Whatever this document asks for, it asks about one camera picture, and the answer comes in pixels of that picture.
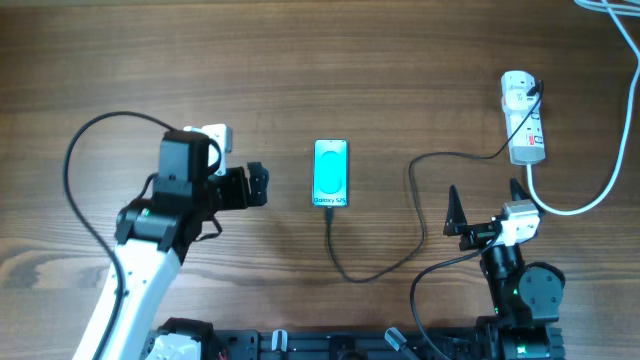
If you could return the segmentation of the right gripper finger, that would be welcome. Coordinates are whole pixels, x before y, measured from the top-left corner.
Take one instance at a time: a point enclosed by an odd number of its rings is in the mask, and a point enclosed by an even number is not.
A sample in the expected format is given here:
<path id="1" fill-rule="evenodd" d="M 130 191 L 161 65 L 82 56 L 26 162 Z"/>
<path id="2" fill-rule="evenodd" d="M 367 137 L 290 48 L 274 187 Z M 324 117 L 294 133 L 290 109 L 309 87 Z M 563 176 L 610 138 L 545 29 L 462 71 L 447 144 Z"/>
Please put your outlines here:
<path id="1" fill-rule="evenodd" d="M 467 232 L 468 223 L 455 185 L 449 187 L 448 210 L 445 218 L 443 234 L 446 236 L 462 235 Z"/>
<path id="2" fill-rule="evenodd" d="M 521 186 L 516 178 L 511 178 L 509 181 L 511 198 L 513 201 L 530 200 L 529 193 Z"/>

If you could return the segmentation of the white power strip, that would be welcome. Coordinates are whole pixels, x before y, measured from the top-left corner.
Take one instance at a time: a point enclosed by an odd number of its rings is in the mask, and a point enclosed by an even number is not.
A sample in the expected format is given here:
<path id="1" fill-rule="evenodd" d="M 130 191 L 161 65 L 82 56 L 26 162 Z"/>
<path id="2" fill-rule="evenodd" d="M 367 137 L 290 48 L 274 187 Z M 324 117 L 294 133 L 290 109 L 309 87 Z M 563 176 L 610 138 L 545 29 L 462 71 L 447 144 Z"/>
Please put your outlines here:
<path id="1" fill-rule="evenodd" d="M 528 112 L 506 114 L 503 111 L 510 161 L 522 166 L 537 164 L 546 157 L 540 117 L 543 84 L 525 71 L 507 71 L 501 77 L 502 97 L 507 90 L 514 88 L 527 89 L 529 95 L 537 94 L 539 99 Z"/>

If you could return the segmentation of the smartphone with teal screen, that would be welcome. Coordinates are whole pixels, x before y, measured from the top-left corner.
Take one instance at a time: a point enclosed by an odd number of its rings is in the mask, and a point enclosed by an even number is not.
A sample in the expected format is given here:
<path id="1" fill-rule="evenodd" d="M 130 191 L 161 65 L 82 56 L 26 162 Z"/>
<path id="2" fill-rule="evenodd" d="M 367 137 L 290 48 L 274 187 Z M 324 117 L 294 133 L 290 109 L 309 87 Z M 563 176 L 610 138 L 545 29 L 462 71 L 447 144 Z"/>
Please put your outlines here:
<path id="1" fill-rule="evenodd" d="M 349 144 L 344 139 L 314 142 L 312 203 L 317 207 L 348 205 Z"/>

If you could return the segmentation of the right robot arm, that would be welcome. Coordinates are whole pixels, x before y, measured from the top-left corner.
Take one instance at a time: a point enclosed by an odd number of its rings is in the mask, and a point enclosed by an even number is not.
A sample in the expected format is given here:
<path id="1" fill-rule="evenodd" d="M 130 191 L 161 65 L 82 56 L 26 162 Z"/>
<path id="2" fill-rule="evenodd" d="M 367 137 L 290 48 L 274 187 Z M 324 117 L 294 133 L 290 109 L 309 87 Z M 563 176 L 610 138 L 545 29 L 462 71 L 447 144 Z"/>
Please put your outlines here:
<path id="1" fill-rule="evenodd" d="M 480 252 L 481 271 L 494 305 L 493 316 L 480 317 L 475 331 L 482 359 L 564 359 L 559 321 L 566 278 L 555 266 L 527 263 L 520 245 L 538 235 L 544 211 L 517 180 L 512 200 L 485 223 L 467 222 L 458 191 L 449 188 L 443 234 L 459 236 L 462 251 Z"/>

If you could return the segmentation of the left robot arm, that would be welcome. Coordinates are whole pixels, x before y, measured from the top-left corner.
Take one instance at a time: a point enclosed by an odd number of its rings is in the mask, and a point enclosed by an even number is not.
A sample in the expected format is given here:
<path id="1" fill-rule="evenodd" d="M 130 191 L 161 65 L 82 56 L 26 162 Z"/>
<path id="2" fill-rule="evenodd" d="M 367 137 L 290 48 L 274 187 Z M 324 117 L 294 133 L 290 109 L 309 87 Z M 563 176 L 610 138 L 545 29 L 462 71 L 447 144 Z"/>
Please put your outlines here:
<path id="1" fill-rule="evenodd" d="M 223 146 L 203 132 L 164 134 L 152 195 L 136 197 L 116 218 L 115 258 L 74 354 L 77 359 L 136 359 L 157 309 L 189 247 L 219 211 L 263 206 L 269 173 L 259 162 L 226 169 L 210 151 Z"/>

